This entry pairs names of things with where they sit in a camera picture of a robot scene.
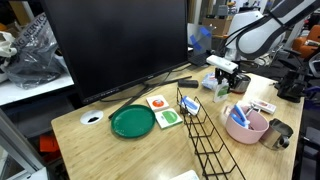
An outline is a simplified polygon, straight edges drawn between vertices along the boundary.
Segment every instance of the pink cup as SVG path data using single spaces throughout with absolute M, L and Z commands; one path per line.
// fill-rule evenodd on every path
M 247 109 L 248 107 L 242 107 L 244 113 L 247 112 Z M 234 109 L 231 110 L 231 113 L 234 113 L 238 116 Z M 249 126 L 251 126 L 253 130 L 250 128 L 244 128 L 230 115 L 227 118 L 226 129 L 233 139 L 244 144 L 254 144 L 258 142 L 261 136 L 267 131 L 269 128 L 269 122 L 256 111 L 251 111 L 247 119 L 250 121 Z

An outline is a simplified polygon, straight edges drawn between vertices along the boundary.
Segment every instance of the wire rack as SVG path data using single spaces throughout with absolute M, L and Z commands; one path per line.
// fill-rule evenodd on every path
M 246 179 L 200 100 L 197 97 L 193 99 L 200 108 L 196 115 L 192 115 L 188 108 L 184 108 L 183 97 L 177 88 L 180 113 L 205 179 Z

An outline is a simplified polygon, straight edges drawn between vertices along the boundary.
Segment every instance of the white box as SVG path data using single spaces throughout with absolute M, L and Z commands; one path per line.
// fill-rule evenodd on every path
M 169 108 L 169 104 L 162 95 L 147 97 L 147 102 L 154 112 Z
M 196 172 L 194 172 L 194 170 L 189 170 L 170 180 L 199 180 L 199 177 L 197 176 Z
M 179 105 L 181 105 L 181 107 L 183 107 L 184 109 L 188 110 L 188 112 L 194 116 L 198 114 L 200 109 L 200 104 L 196 103 L 188 96 L 184 96 L 179 102 Z
M 155 115 L 161 129 L 171 127 L 182 122 L 182 119 L 173 108 L 156 112 Z
M 254 99 L 251 101 L 256 107 L 260 108 L 262 111 L 273 114 L 276 111 L 277 106 L 270 104 L 268 102 L 262 101 L 260 99 Z
M 206 61 L 229 74 L 233 74 L 235 70 L 238 69 L 238 65 L 236 63 L 216 55 L 209 56 Z

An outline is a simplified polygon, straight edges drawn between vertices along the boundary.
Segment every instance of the green plate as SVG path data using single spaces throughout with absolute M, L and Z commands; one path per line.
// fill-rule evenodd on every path
M 155 121 L 155 114 L 149 107 L 129 105 L 113 115 L 111 128 L 121 137 L 136 138 L 148 133 Z

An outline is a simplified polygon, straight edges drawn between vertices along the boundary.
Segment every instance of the blue object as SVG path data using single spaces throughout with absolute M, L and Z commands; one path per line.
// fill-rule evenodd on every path
M 193 109 L 193 110 L 197 110 L 197 106 L 193 102 L 188 100 L 188 96 L 184 96 L 182 98 L 182 103 L 185 104 L 185 106 L 187 108 L 190 108 L 190 109 Z
M 236 116 L 236 115 L 233 114 L 233 113 L 231 113 L 230 115 L 231 115 L 232 119 L 235 120 L 240 126 L 243 126 L 243 127 L 246 126 L 246 125 L 244 124 L 244 122 L 242 122 L 242 120 L 241 120 L 238 116 Z
M 203 35 L 207 36 L 207 37 L 210 37 L 211 38 L 211 33 L 204 27 L 201 27 L 200 28 L 200 31 Z
M 234 105 L 234 109 L 236 110 L 236 112 L 238 113 L 238 115 L 240 116 L 240 119 L 242 122 L 246 122 L 247 118 L 246 115 L 244 114 L 242 108 L 239 105 Z
M 194 35 L 191 35 L 190 36 L 190 40 L 192 42 L 192 46 L 194 49 L 197 49 L 197 50 L 201 50 L 202 47 L 200 46 L 200 44 L 197 42 L 196 38 L 194 37 Z

